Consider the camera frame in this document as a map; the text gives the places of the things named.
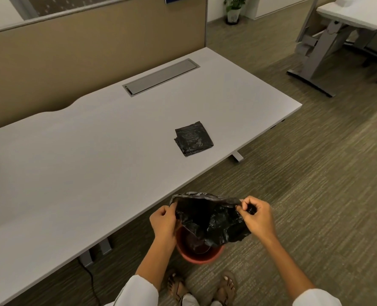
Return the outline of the brown sandal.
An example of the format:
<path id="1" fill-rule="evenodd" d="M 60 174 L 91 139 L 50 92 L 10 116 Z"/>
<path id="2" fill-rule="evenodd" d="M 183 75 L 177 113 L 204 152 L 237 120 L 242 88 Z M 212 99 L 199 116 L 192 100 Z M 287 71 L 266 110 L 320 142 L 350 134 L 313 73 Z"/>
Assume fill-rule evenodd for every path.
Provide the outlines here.
<path id="1" fill-rule="evenodd" d="M 213 296 L 212 303 L 218 302 L 221 306 L 233 306 L 237 288 L 238 285 L 235 275 L 230 271 L 224 271 L 217 291 Z"/>
<path id="2" fill-rule="evenodd" d="M 179 305 L 182 304 L 184 296 L 190 294 L 190 291 L 185 286 L 183 277 L 176 271 L 171 271 L 167 280 L 167 288 L 169 295 L 175 299 Z"/>

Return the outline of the person's right hand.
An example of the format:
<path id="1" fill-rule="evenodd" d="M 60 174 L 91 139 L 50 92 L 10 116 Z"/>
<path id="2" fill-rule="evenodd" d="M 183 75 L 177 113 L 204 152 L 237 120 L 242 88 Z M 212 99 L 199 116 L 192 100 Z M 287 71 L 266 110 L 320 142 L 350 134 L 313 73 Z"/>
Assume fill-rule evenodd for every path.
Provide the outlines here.
<path id="1" fill-rule="evenodd" d="M 270 204 L 253 196 L 248 196 L 240 201 L 244 210 L 247 205 L 247 221 L 244 222 L 249 231 L 264 246 L 277 241 L 278 238 Z"/>

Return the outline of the brown left sandal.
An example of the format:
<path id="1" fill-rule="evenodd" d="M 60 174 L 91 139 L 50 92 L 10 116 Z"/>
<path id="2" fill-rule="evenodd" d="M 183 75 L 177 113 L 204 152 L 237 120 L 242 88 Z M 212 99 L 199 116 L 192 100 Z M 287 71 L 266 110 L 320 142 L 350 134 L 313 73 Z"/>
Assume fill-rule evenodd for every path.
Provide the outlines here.
<path id="1" fill-rule="evenodd" d="M 185 286 L 183 277 L 176 271 L 171 271 L 167 280 L 167 288 L 169 295 L 175 299 L 179 305 L 182 304 L 184 296 L 190 294 L 190 291 Z"/>

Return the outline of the white left sleeve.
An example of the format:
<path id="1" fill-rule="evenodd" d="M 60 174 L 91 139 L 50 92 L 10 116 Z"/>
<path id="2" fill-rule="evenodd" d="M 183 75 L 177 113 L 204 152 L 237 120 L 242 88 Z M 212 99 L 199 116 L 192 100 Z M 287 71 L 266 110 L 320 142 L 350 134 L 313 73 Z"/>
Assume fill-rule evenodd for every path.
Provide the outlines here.
<path id="1" fill-rule="evenodd" d="M 116 299 L 104 306 L 157 306 L 159 293 L 155 286 L 139 275 L 132 276 Z"/>

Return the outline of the folded black garbage bags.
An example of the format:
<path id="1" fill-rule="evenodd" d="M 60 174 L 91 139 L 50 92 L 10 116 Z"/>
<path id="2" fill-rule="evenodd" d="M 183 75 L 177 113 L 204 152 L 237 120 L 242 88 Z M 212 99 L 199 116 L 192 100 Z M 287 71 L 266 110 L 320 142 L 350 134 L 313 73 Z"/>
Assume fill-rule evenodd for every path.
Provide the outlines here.
<path id="1" fill-rule="evenodd" d="M 185 157 L 200 153 L 214 146 L 212 139 L 201 122 L 175 129 L 175 143 Z"/>

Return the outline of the red-brown round waste bin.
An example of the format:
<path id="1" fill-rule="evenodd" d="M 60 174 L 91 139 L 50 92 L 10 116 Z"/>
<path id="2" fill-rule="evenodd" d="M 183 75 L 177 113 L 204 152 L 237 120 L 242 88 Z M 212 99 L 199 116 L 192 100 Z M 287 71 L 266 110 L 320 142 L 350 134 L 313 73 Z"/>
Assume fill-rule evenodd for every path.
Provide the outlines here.
<path id="1" fill-rule="evenodd" d="M 225 246 L 208 246 L 205 241 L 198 239 L 183 226 L 176 230 L 176 249 L 190 263 L 198 265 L 211 263 L 220 257 L 224 248 Z"/>

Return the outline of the white sleeve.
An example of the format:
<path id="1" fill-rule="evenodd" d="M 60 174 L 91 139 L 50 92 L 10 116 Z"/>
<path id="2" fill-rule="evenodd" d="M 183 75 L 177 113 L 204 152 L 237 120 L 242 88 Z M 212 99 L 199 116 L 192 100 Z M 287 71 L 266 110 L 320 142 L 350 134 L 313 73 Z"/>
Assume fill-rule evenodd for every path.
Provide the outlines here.
<path id="1" fill-rule="evenodd" d="M 139 275 L 132 276 L 116 299 L 104 306 L 157 306 L 159 293 L 155 286 Z"/>
<path id="2" fill-rule="evenodd" d="M 312 288 L 298 296 L 292 306 L 342 306 L 342 304 L 338 298 L 327 291 Z"/>

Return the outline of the brown right sandal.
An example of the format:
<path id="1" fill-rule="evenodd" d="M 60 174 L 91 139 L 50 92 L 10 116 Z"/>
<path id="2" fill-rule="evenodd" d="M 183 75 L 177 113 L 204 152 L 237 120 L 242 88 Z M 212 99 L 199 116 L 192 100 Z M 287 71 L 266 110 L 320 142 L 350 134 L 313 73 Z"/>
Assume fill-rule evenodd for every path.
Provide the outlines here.
<path id="1" fill-rule="evenodd" d="M 230 271 L 224 271 L 217 291 L 213 296 L 212 303 L 218 302 L 221 306 L 233 306 L 237 288 L 238 285 L 235 275 Z"/>

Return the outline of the person's right forearm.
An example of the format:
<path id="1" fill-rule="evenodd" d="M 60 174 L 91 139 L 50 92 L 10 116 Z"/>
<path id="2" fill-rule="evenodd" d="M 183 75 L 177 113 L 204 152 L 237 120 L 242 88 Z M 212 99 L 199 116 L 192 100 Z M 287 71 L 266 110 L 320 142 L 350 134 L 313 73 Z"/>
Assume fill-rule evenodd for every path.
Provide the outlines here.
<path id="1" fill-rule="evenodd" d="M 268 234 L 259 240 L 271 256 L 292 300 L 296 300 L 307 290 L 316 288 L 275 235 Z"/>

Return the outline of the black garbage bag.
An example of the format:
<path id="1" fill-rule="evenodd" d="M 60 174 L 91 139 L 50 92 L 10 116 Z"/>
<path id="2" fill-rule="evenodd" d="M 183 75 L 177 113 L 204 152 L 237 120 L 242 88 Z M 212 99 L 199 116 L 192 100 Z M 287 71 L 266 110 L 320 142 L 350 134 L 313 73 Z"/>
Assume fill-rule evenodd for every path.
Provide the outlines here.
<path id="1" fill-rule="evenodd" d="M 171 197 L 176 205 L 176 219 L 181 227 L 209 247 L 242 241 L 251 234 L 237 206 L 236 197 L 220 197 L 209 193 L 187 192 Z"/>

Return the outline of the person's left forearm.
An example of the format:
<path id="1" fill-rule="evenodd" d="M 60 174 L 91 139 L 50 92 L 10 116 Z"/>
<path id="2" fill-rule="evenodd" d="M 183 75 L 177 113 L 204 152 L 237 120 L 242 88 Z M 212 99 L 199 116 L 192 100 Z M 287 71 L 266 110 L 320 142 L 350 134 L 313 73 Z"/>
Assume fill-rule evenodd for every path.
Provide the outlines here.
<path id="1" fill-rule="evenodd" d="M 176 237 L 155 237 L 135 275 L 151 283 L 159 292 L 167 266 L 176 247 Z"/>

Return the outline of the person's left hand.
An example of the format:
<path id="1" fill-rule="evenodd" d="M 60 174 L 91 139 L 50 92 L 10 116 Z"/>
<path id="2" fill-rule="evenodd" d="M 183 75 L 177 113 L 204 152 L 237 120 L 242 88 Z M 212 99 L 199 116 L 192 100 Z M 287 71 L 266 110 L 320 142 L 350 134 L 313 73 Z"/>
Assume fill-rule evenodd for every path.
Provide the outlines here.
<path id="1" fill-rule="evenodd" d="M 169 205 L 162 205 L 149 218 L 154 231 L 155 241 L 162 245 L 175 246 L 176 220 L 168 219 Z"/>

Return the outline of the white right sleeve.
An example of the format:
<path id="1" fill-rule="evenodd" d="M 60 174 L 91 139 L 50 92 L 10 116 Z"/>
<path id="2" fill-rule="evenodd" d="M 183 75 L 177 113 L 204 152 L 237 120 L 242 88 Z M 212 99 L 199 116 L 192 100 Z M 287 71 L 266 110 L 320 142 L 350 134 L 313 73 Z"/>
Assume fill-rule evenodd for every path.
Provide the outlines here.
<path id="1" fill-rule="evenodd" d="M 342 306 L 342 304 L 338 298 L 327 291 L 312 288 L 298 296 L 292 306 Z"/>

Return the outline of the white desk with gray legs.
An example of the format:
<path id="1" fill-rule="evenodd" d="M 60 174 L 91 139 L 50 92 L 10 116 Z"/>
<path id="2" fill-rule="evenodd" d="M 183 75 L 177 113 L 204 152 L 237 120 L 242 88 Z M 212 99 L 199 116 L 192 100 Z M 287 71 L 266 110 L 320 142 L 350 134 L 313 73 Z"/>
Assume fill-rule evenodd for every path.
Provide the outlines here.
<path id="1" fill-rule="evenodd" d="M 366 56 L 363 67 L 377 63 L 377 52 L 367 48 L 376 34 L 377 0 L 313 0 L 296 39 L 295 52 L 302 58 L 302 68 L 286 73 L 334 97 L 313 80 L 319 65 L 343 46 Z"/>

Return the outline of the beige desk partition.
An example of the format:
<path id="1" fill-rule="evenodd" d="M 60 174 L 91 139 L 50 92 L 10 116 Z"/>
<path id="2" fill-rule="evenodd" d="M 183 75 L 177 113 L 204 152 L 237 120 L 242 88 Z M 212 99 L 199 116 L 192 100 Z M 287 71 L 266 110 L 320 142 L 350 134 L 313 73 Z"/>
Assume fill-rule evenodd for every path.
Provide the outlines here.
<path id="1" fill-rule="evenodd" d="M 0 30 L 0 128 L 206 46 L 207 0 L 122 0 Z"/>

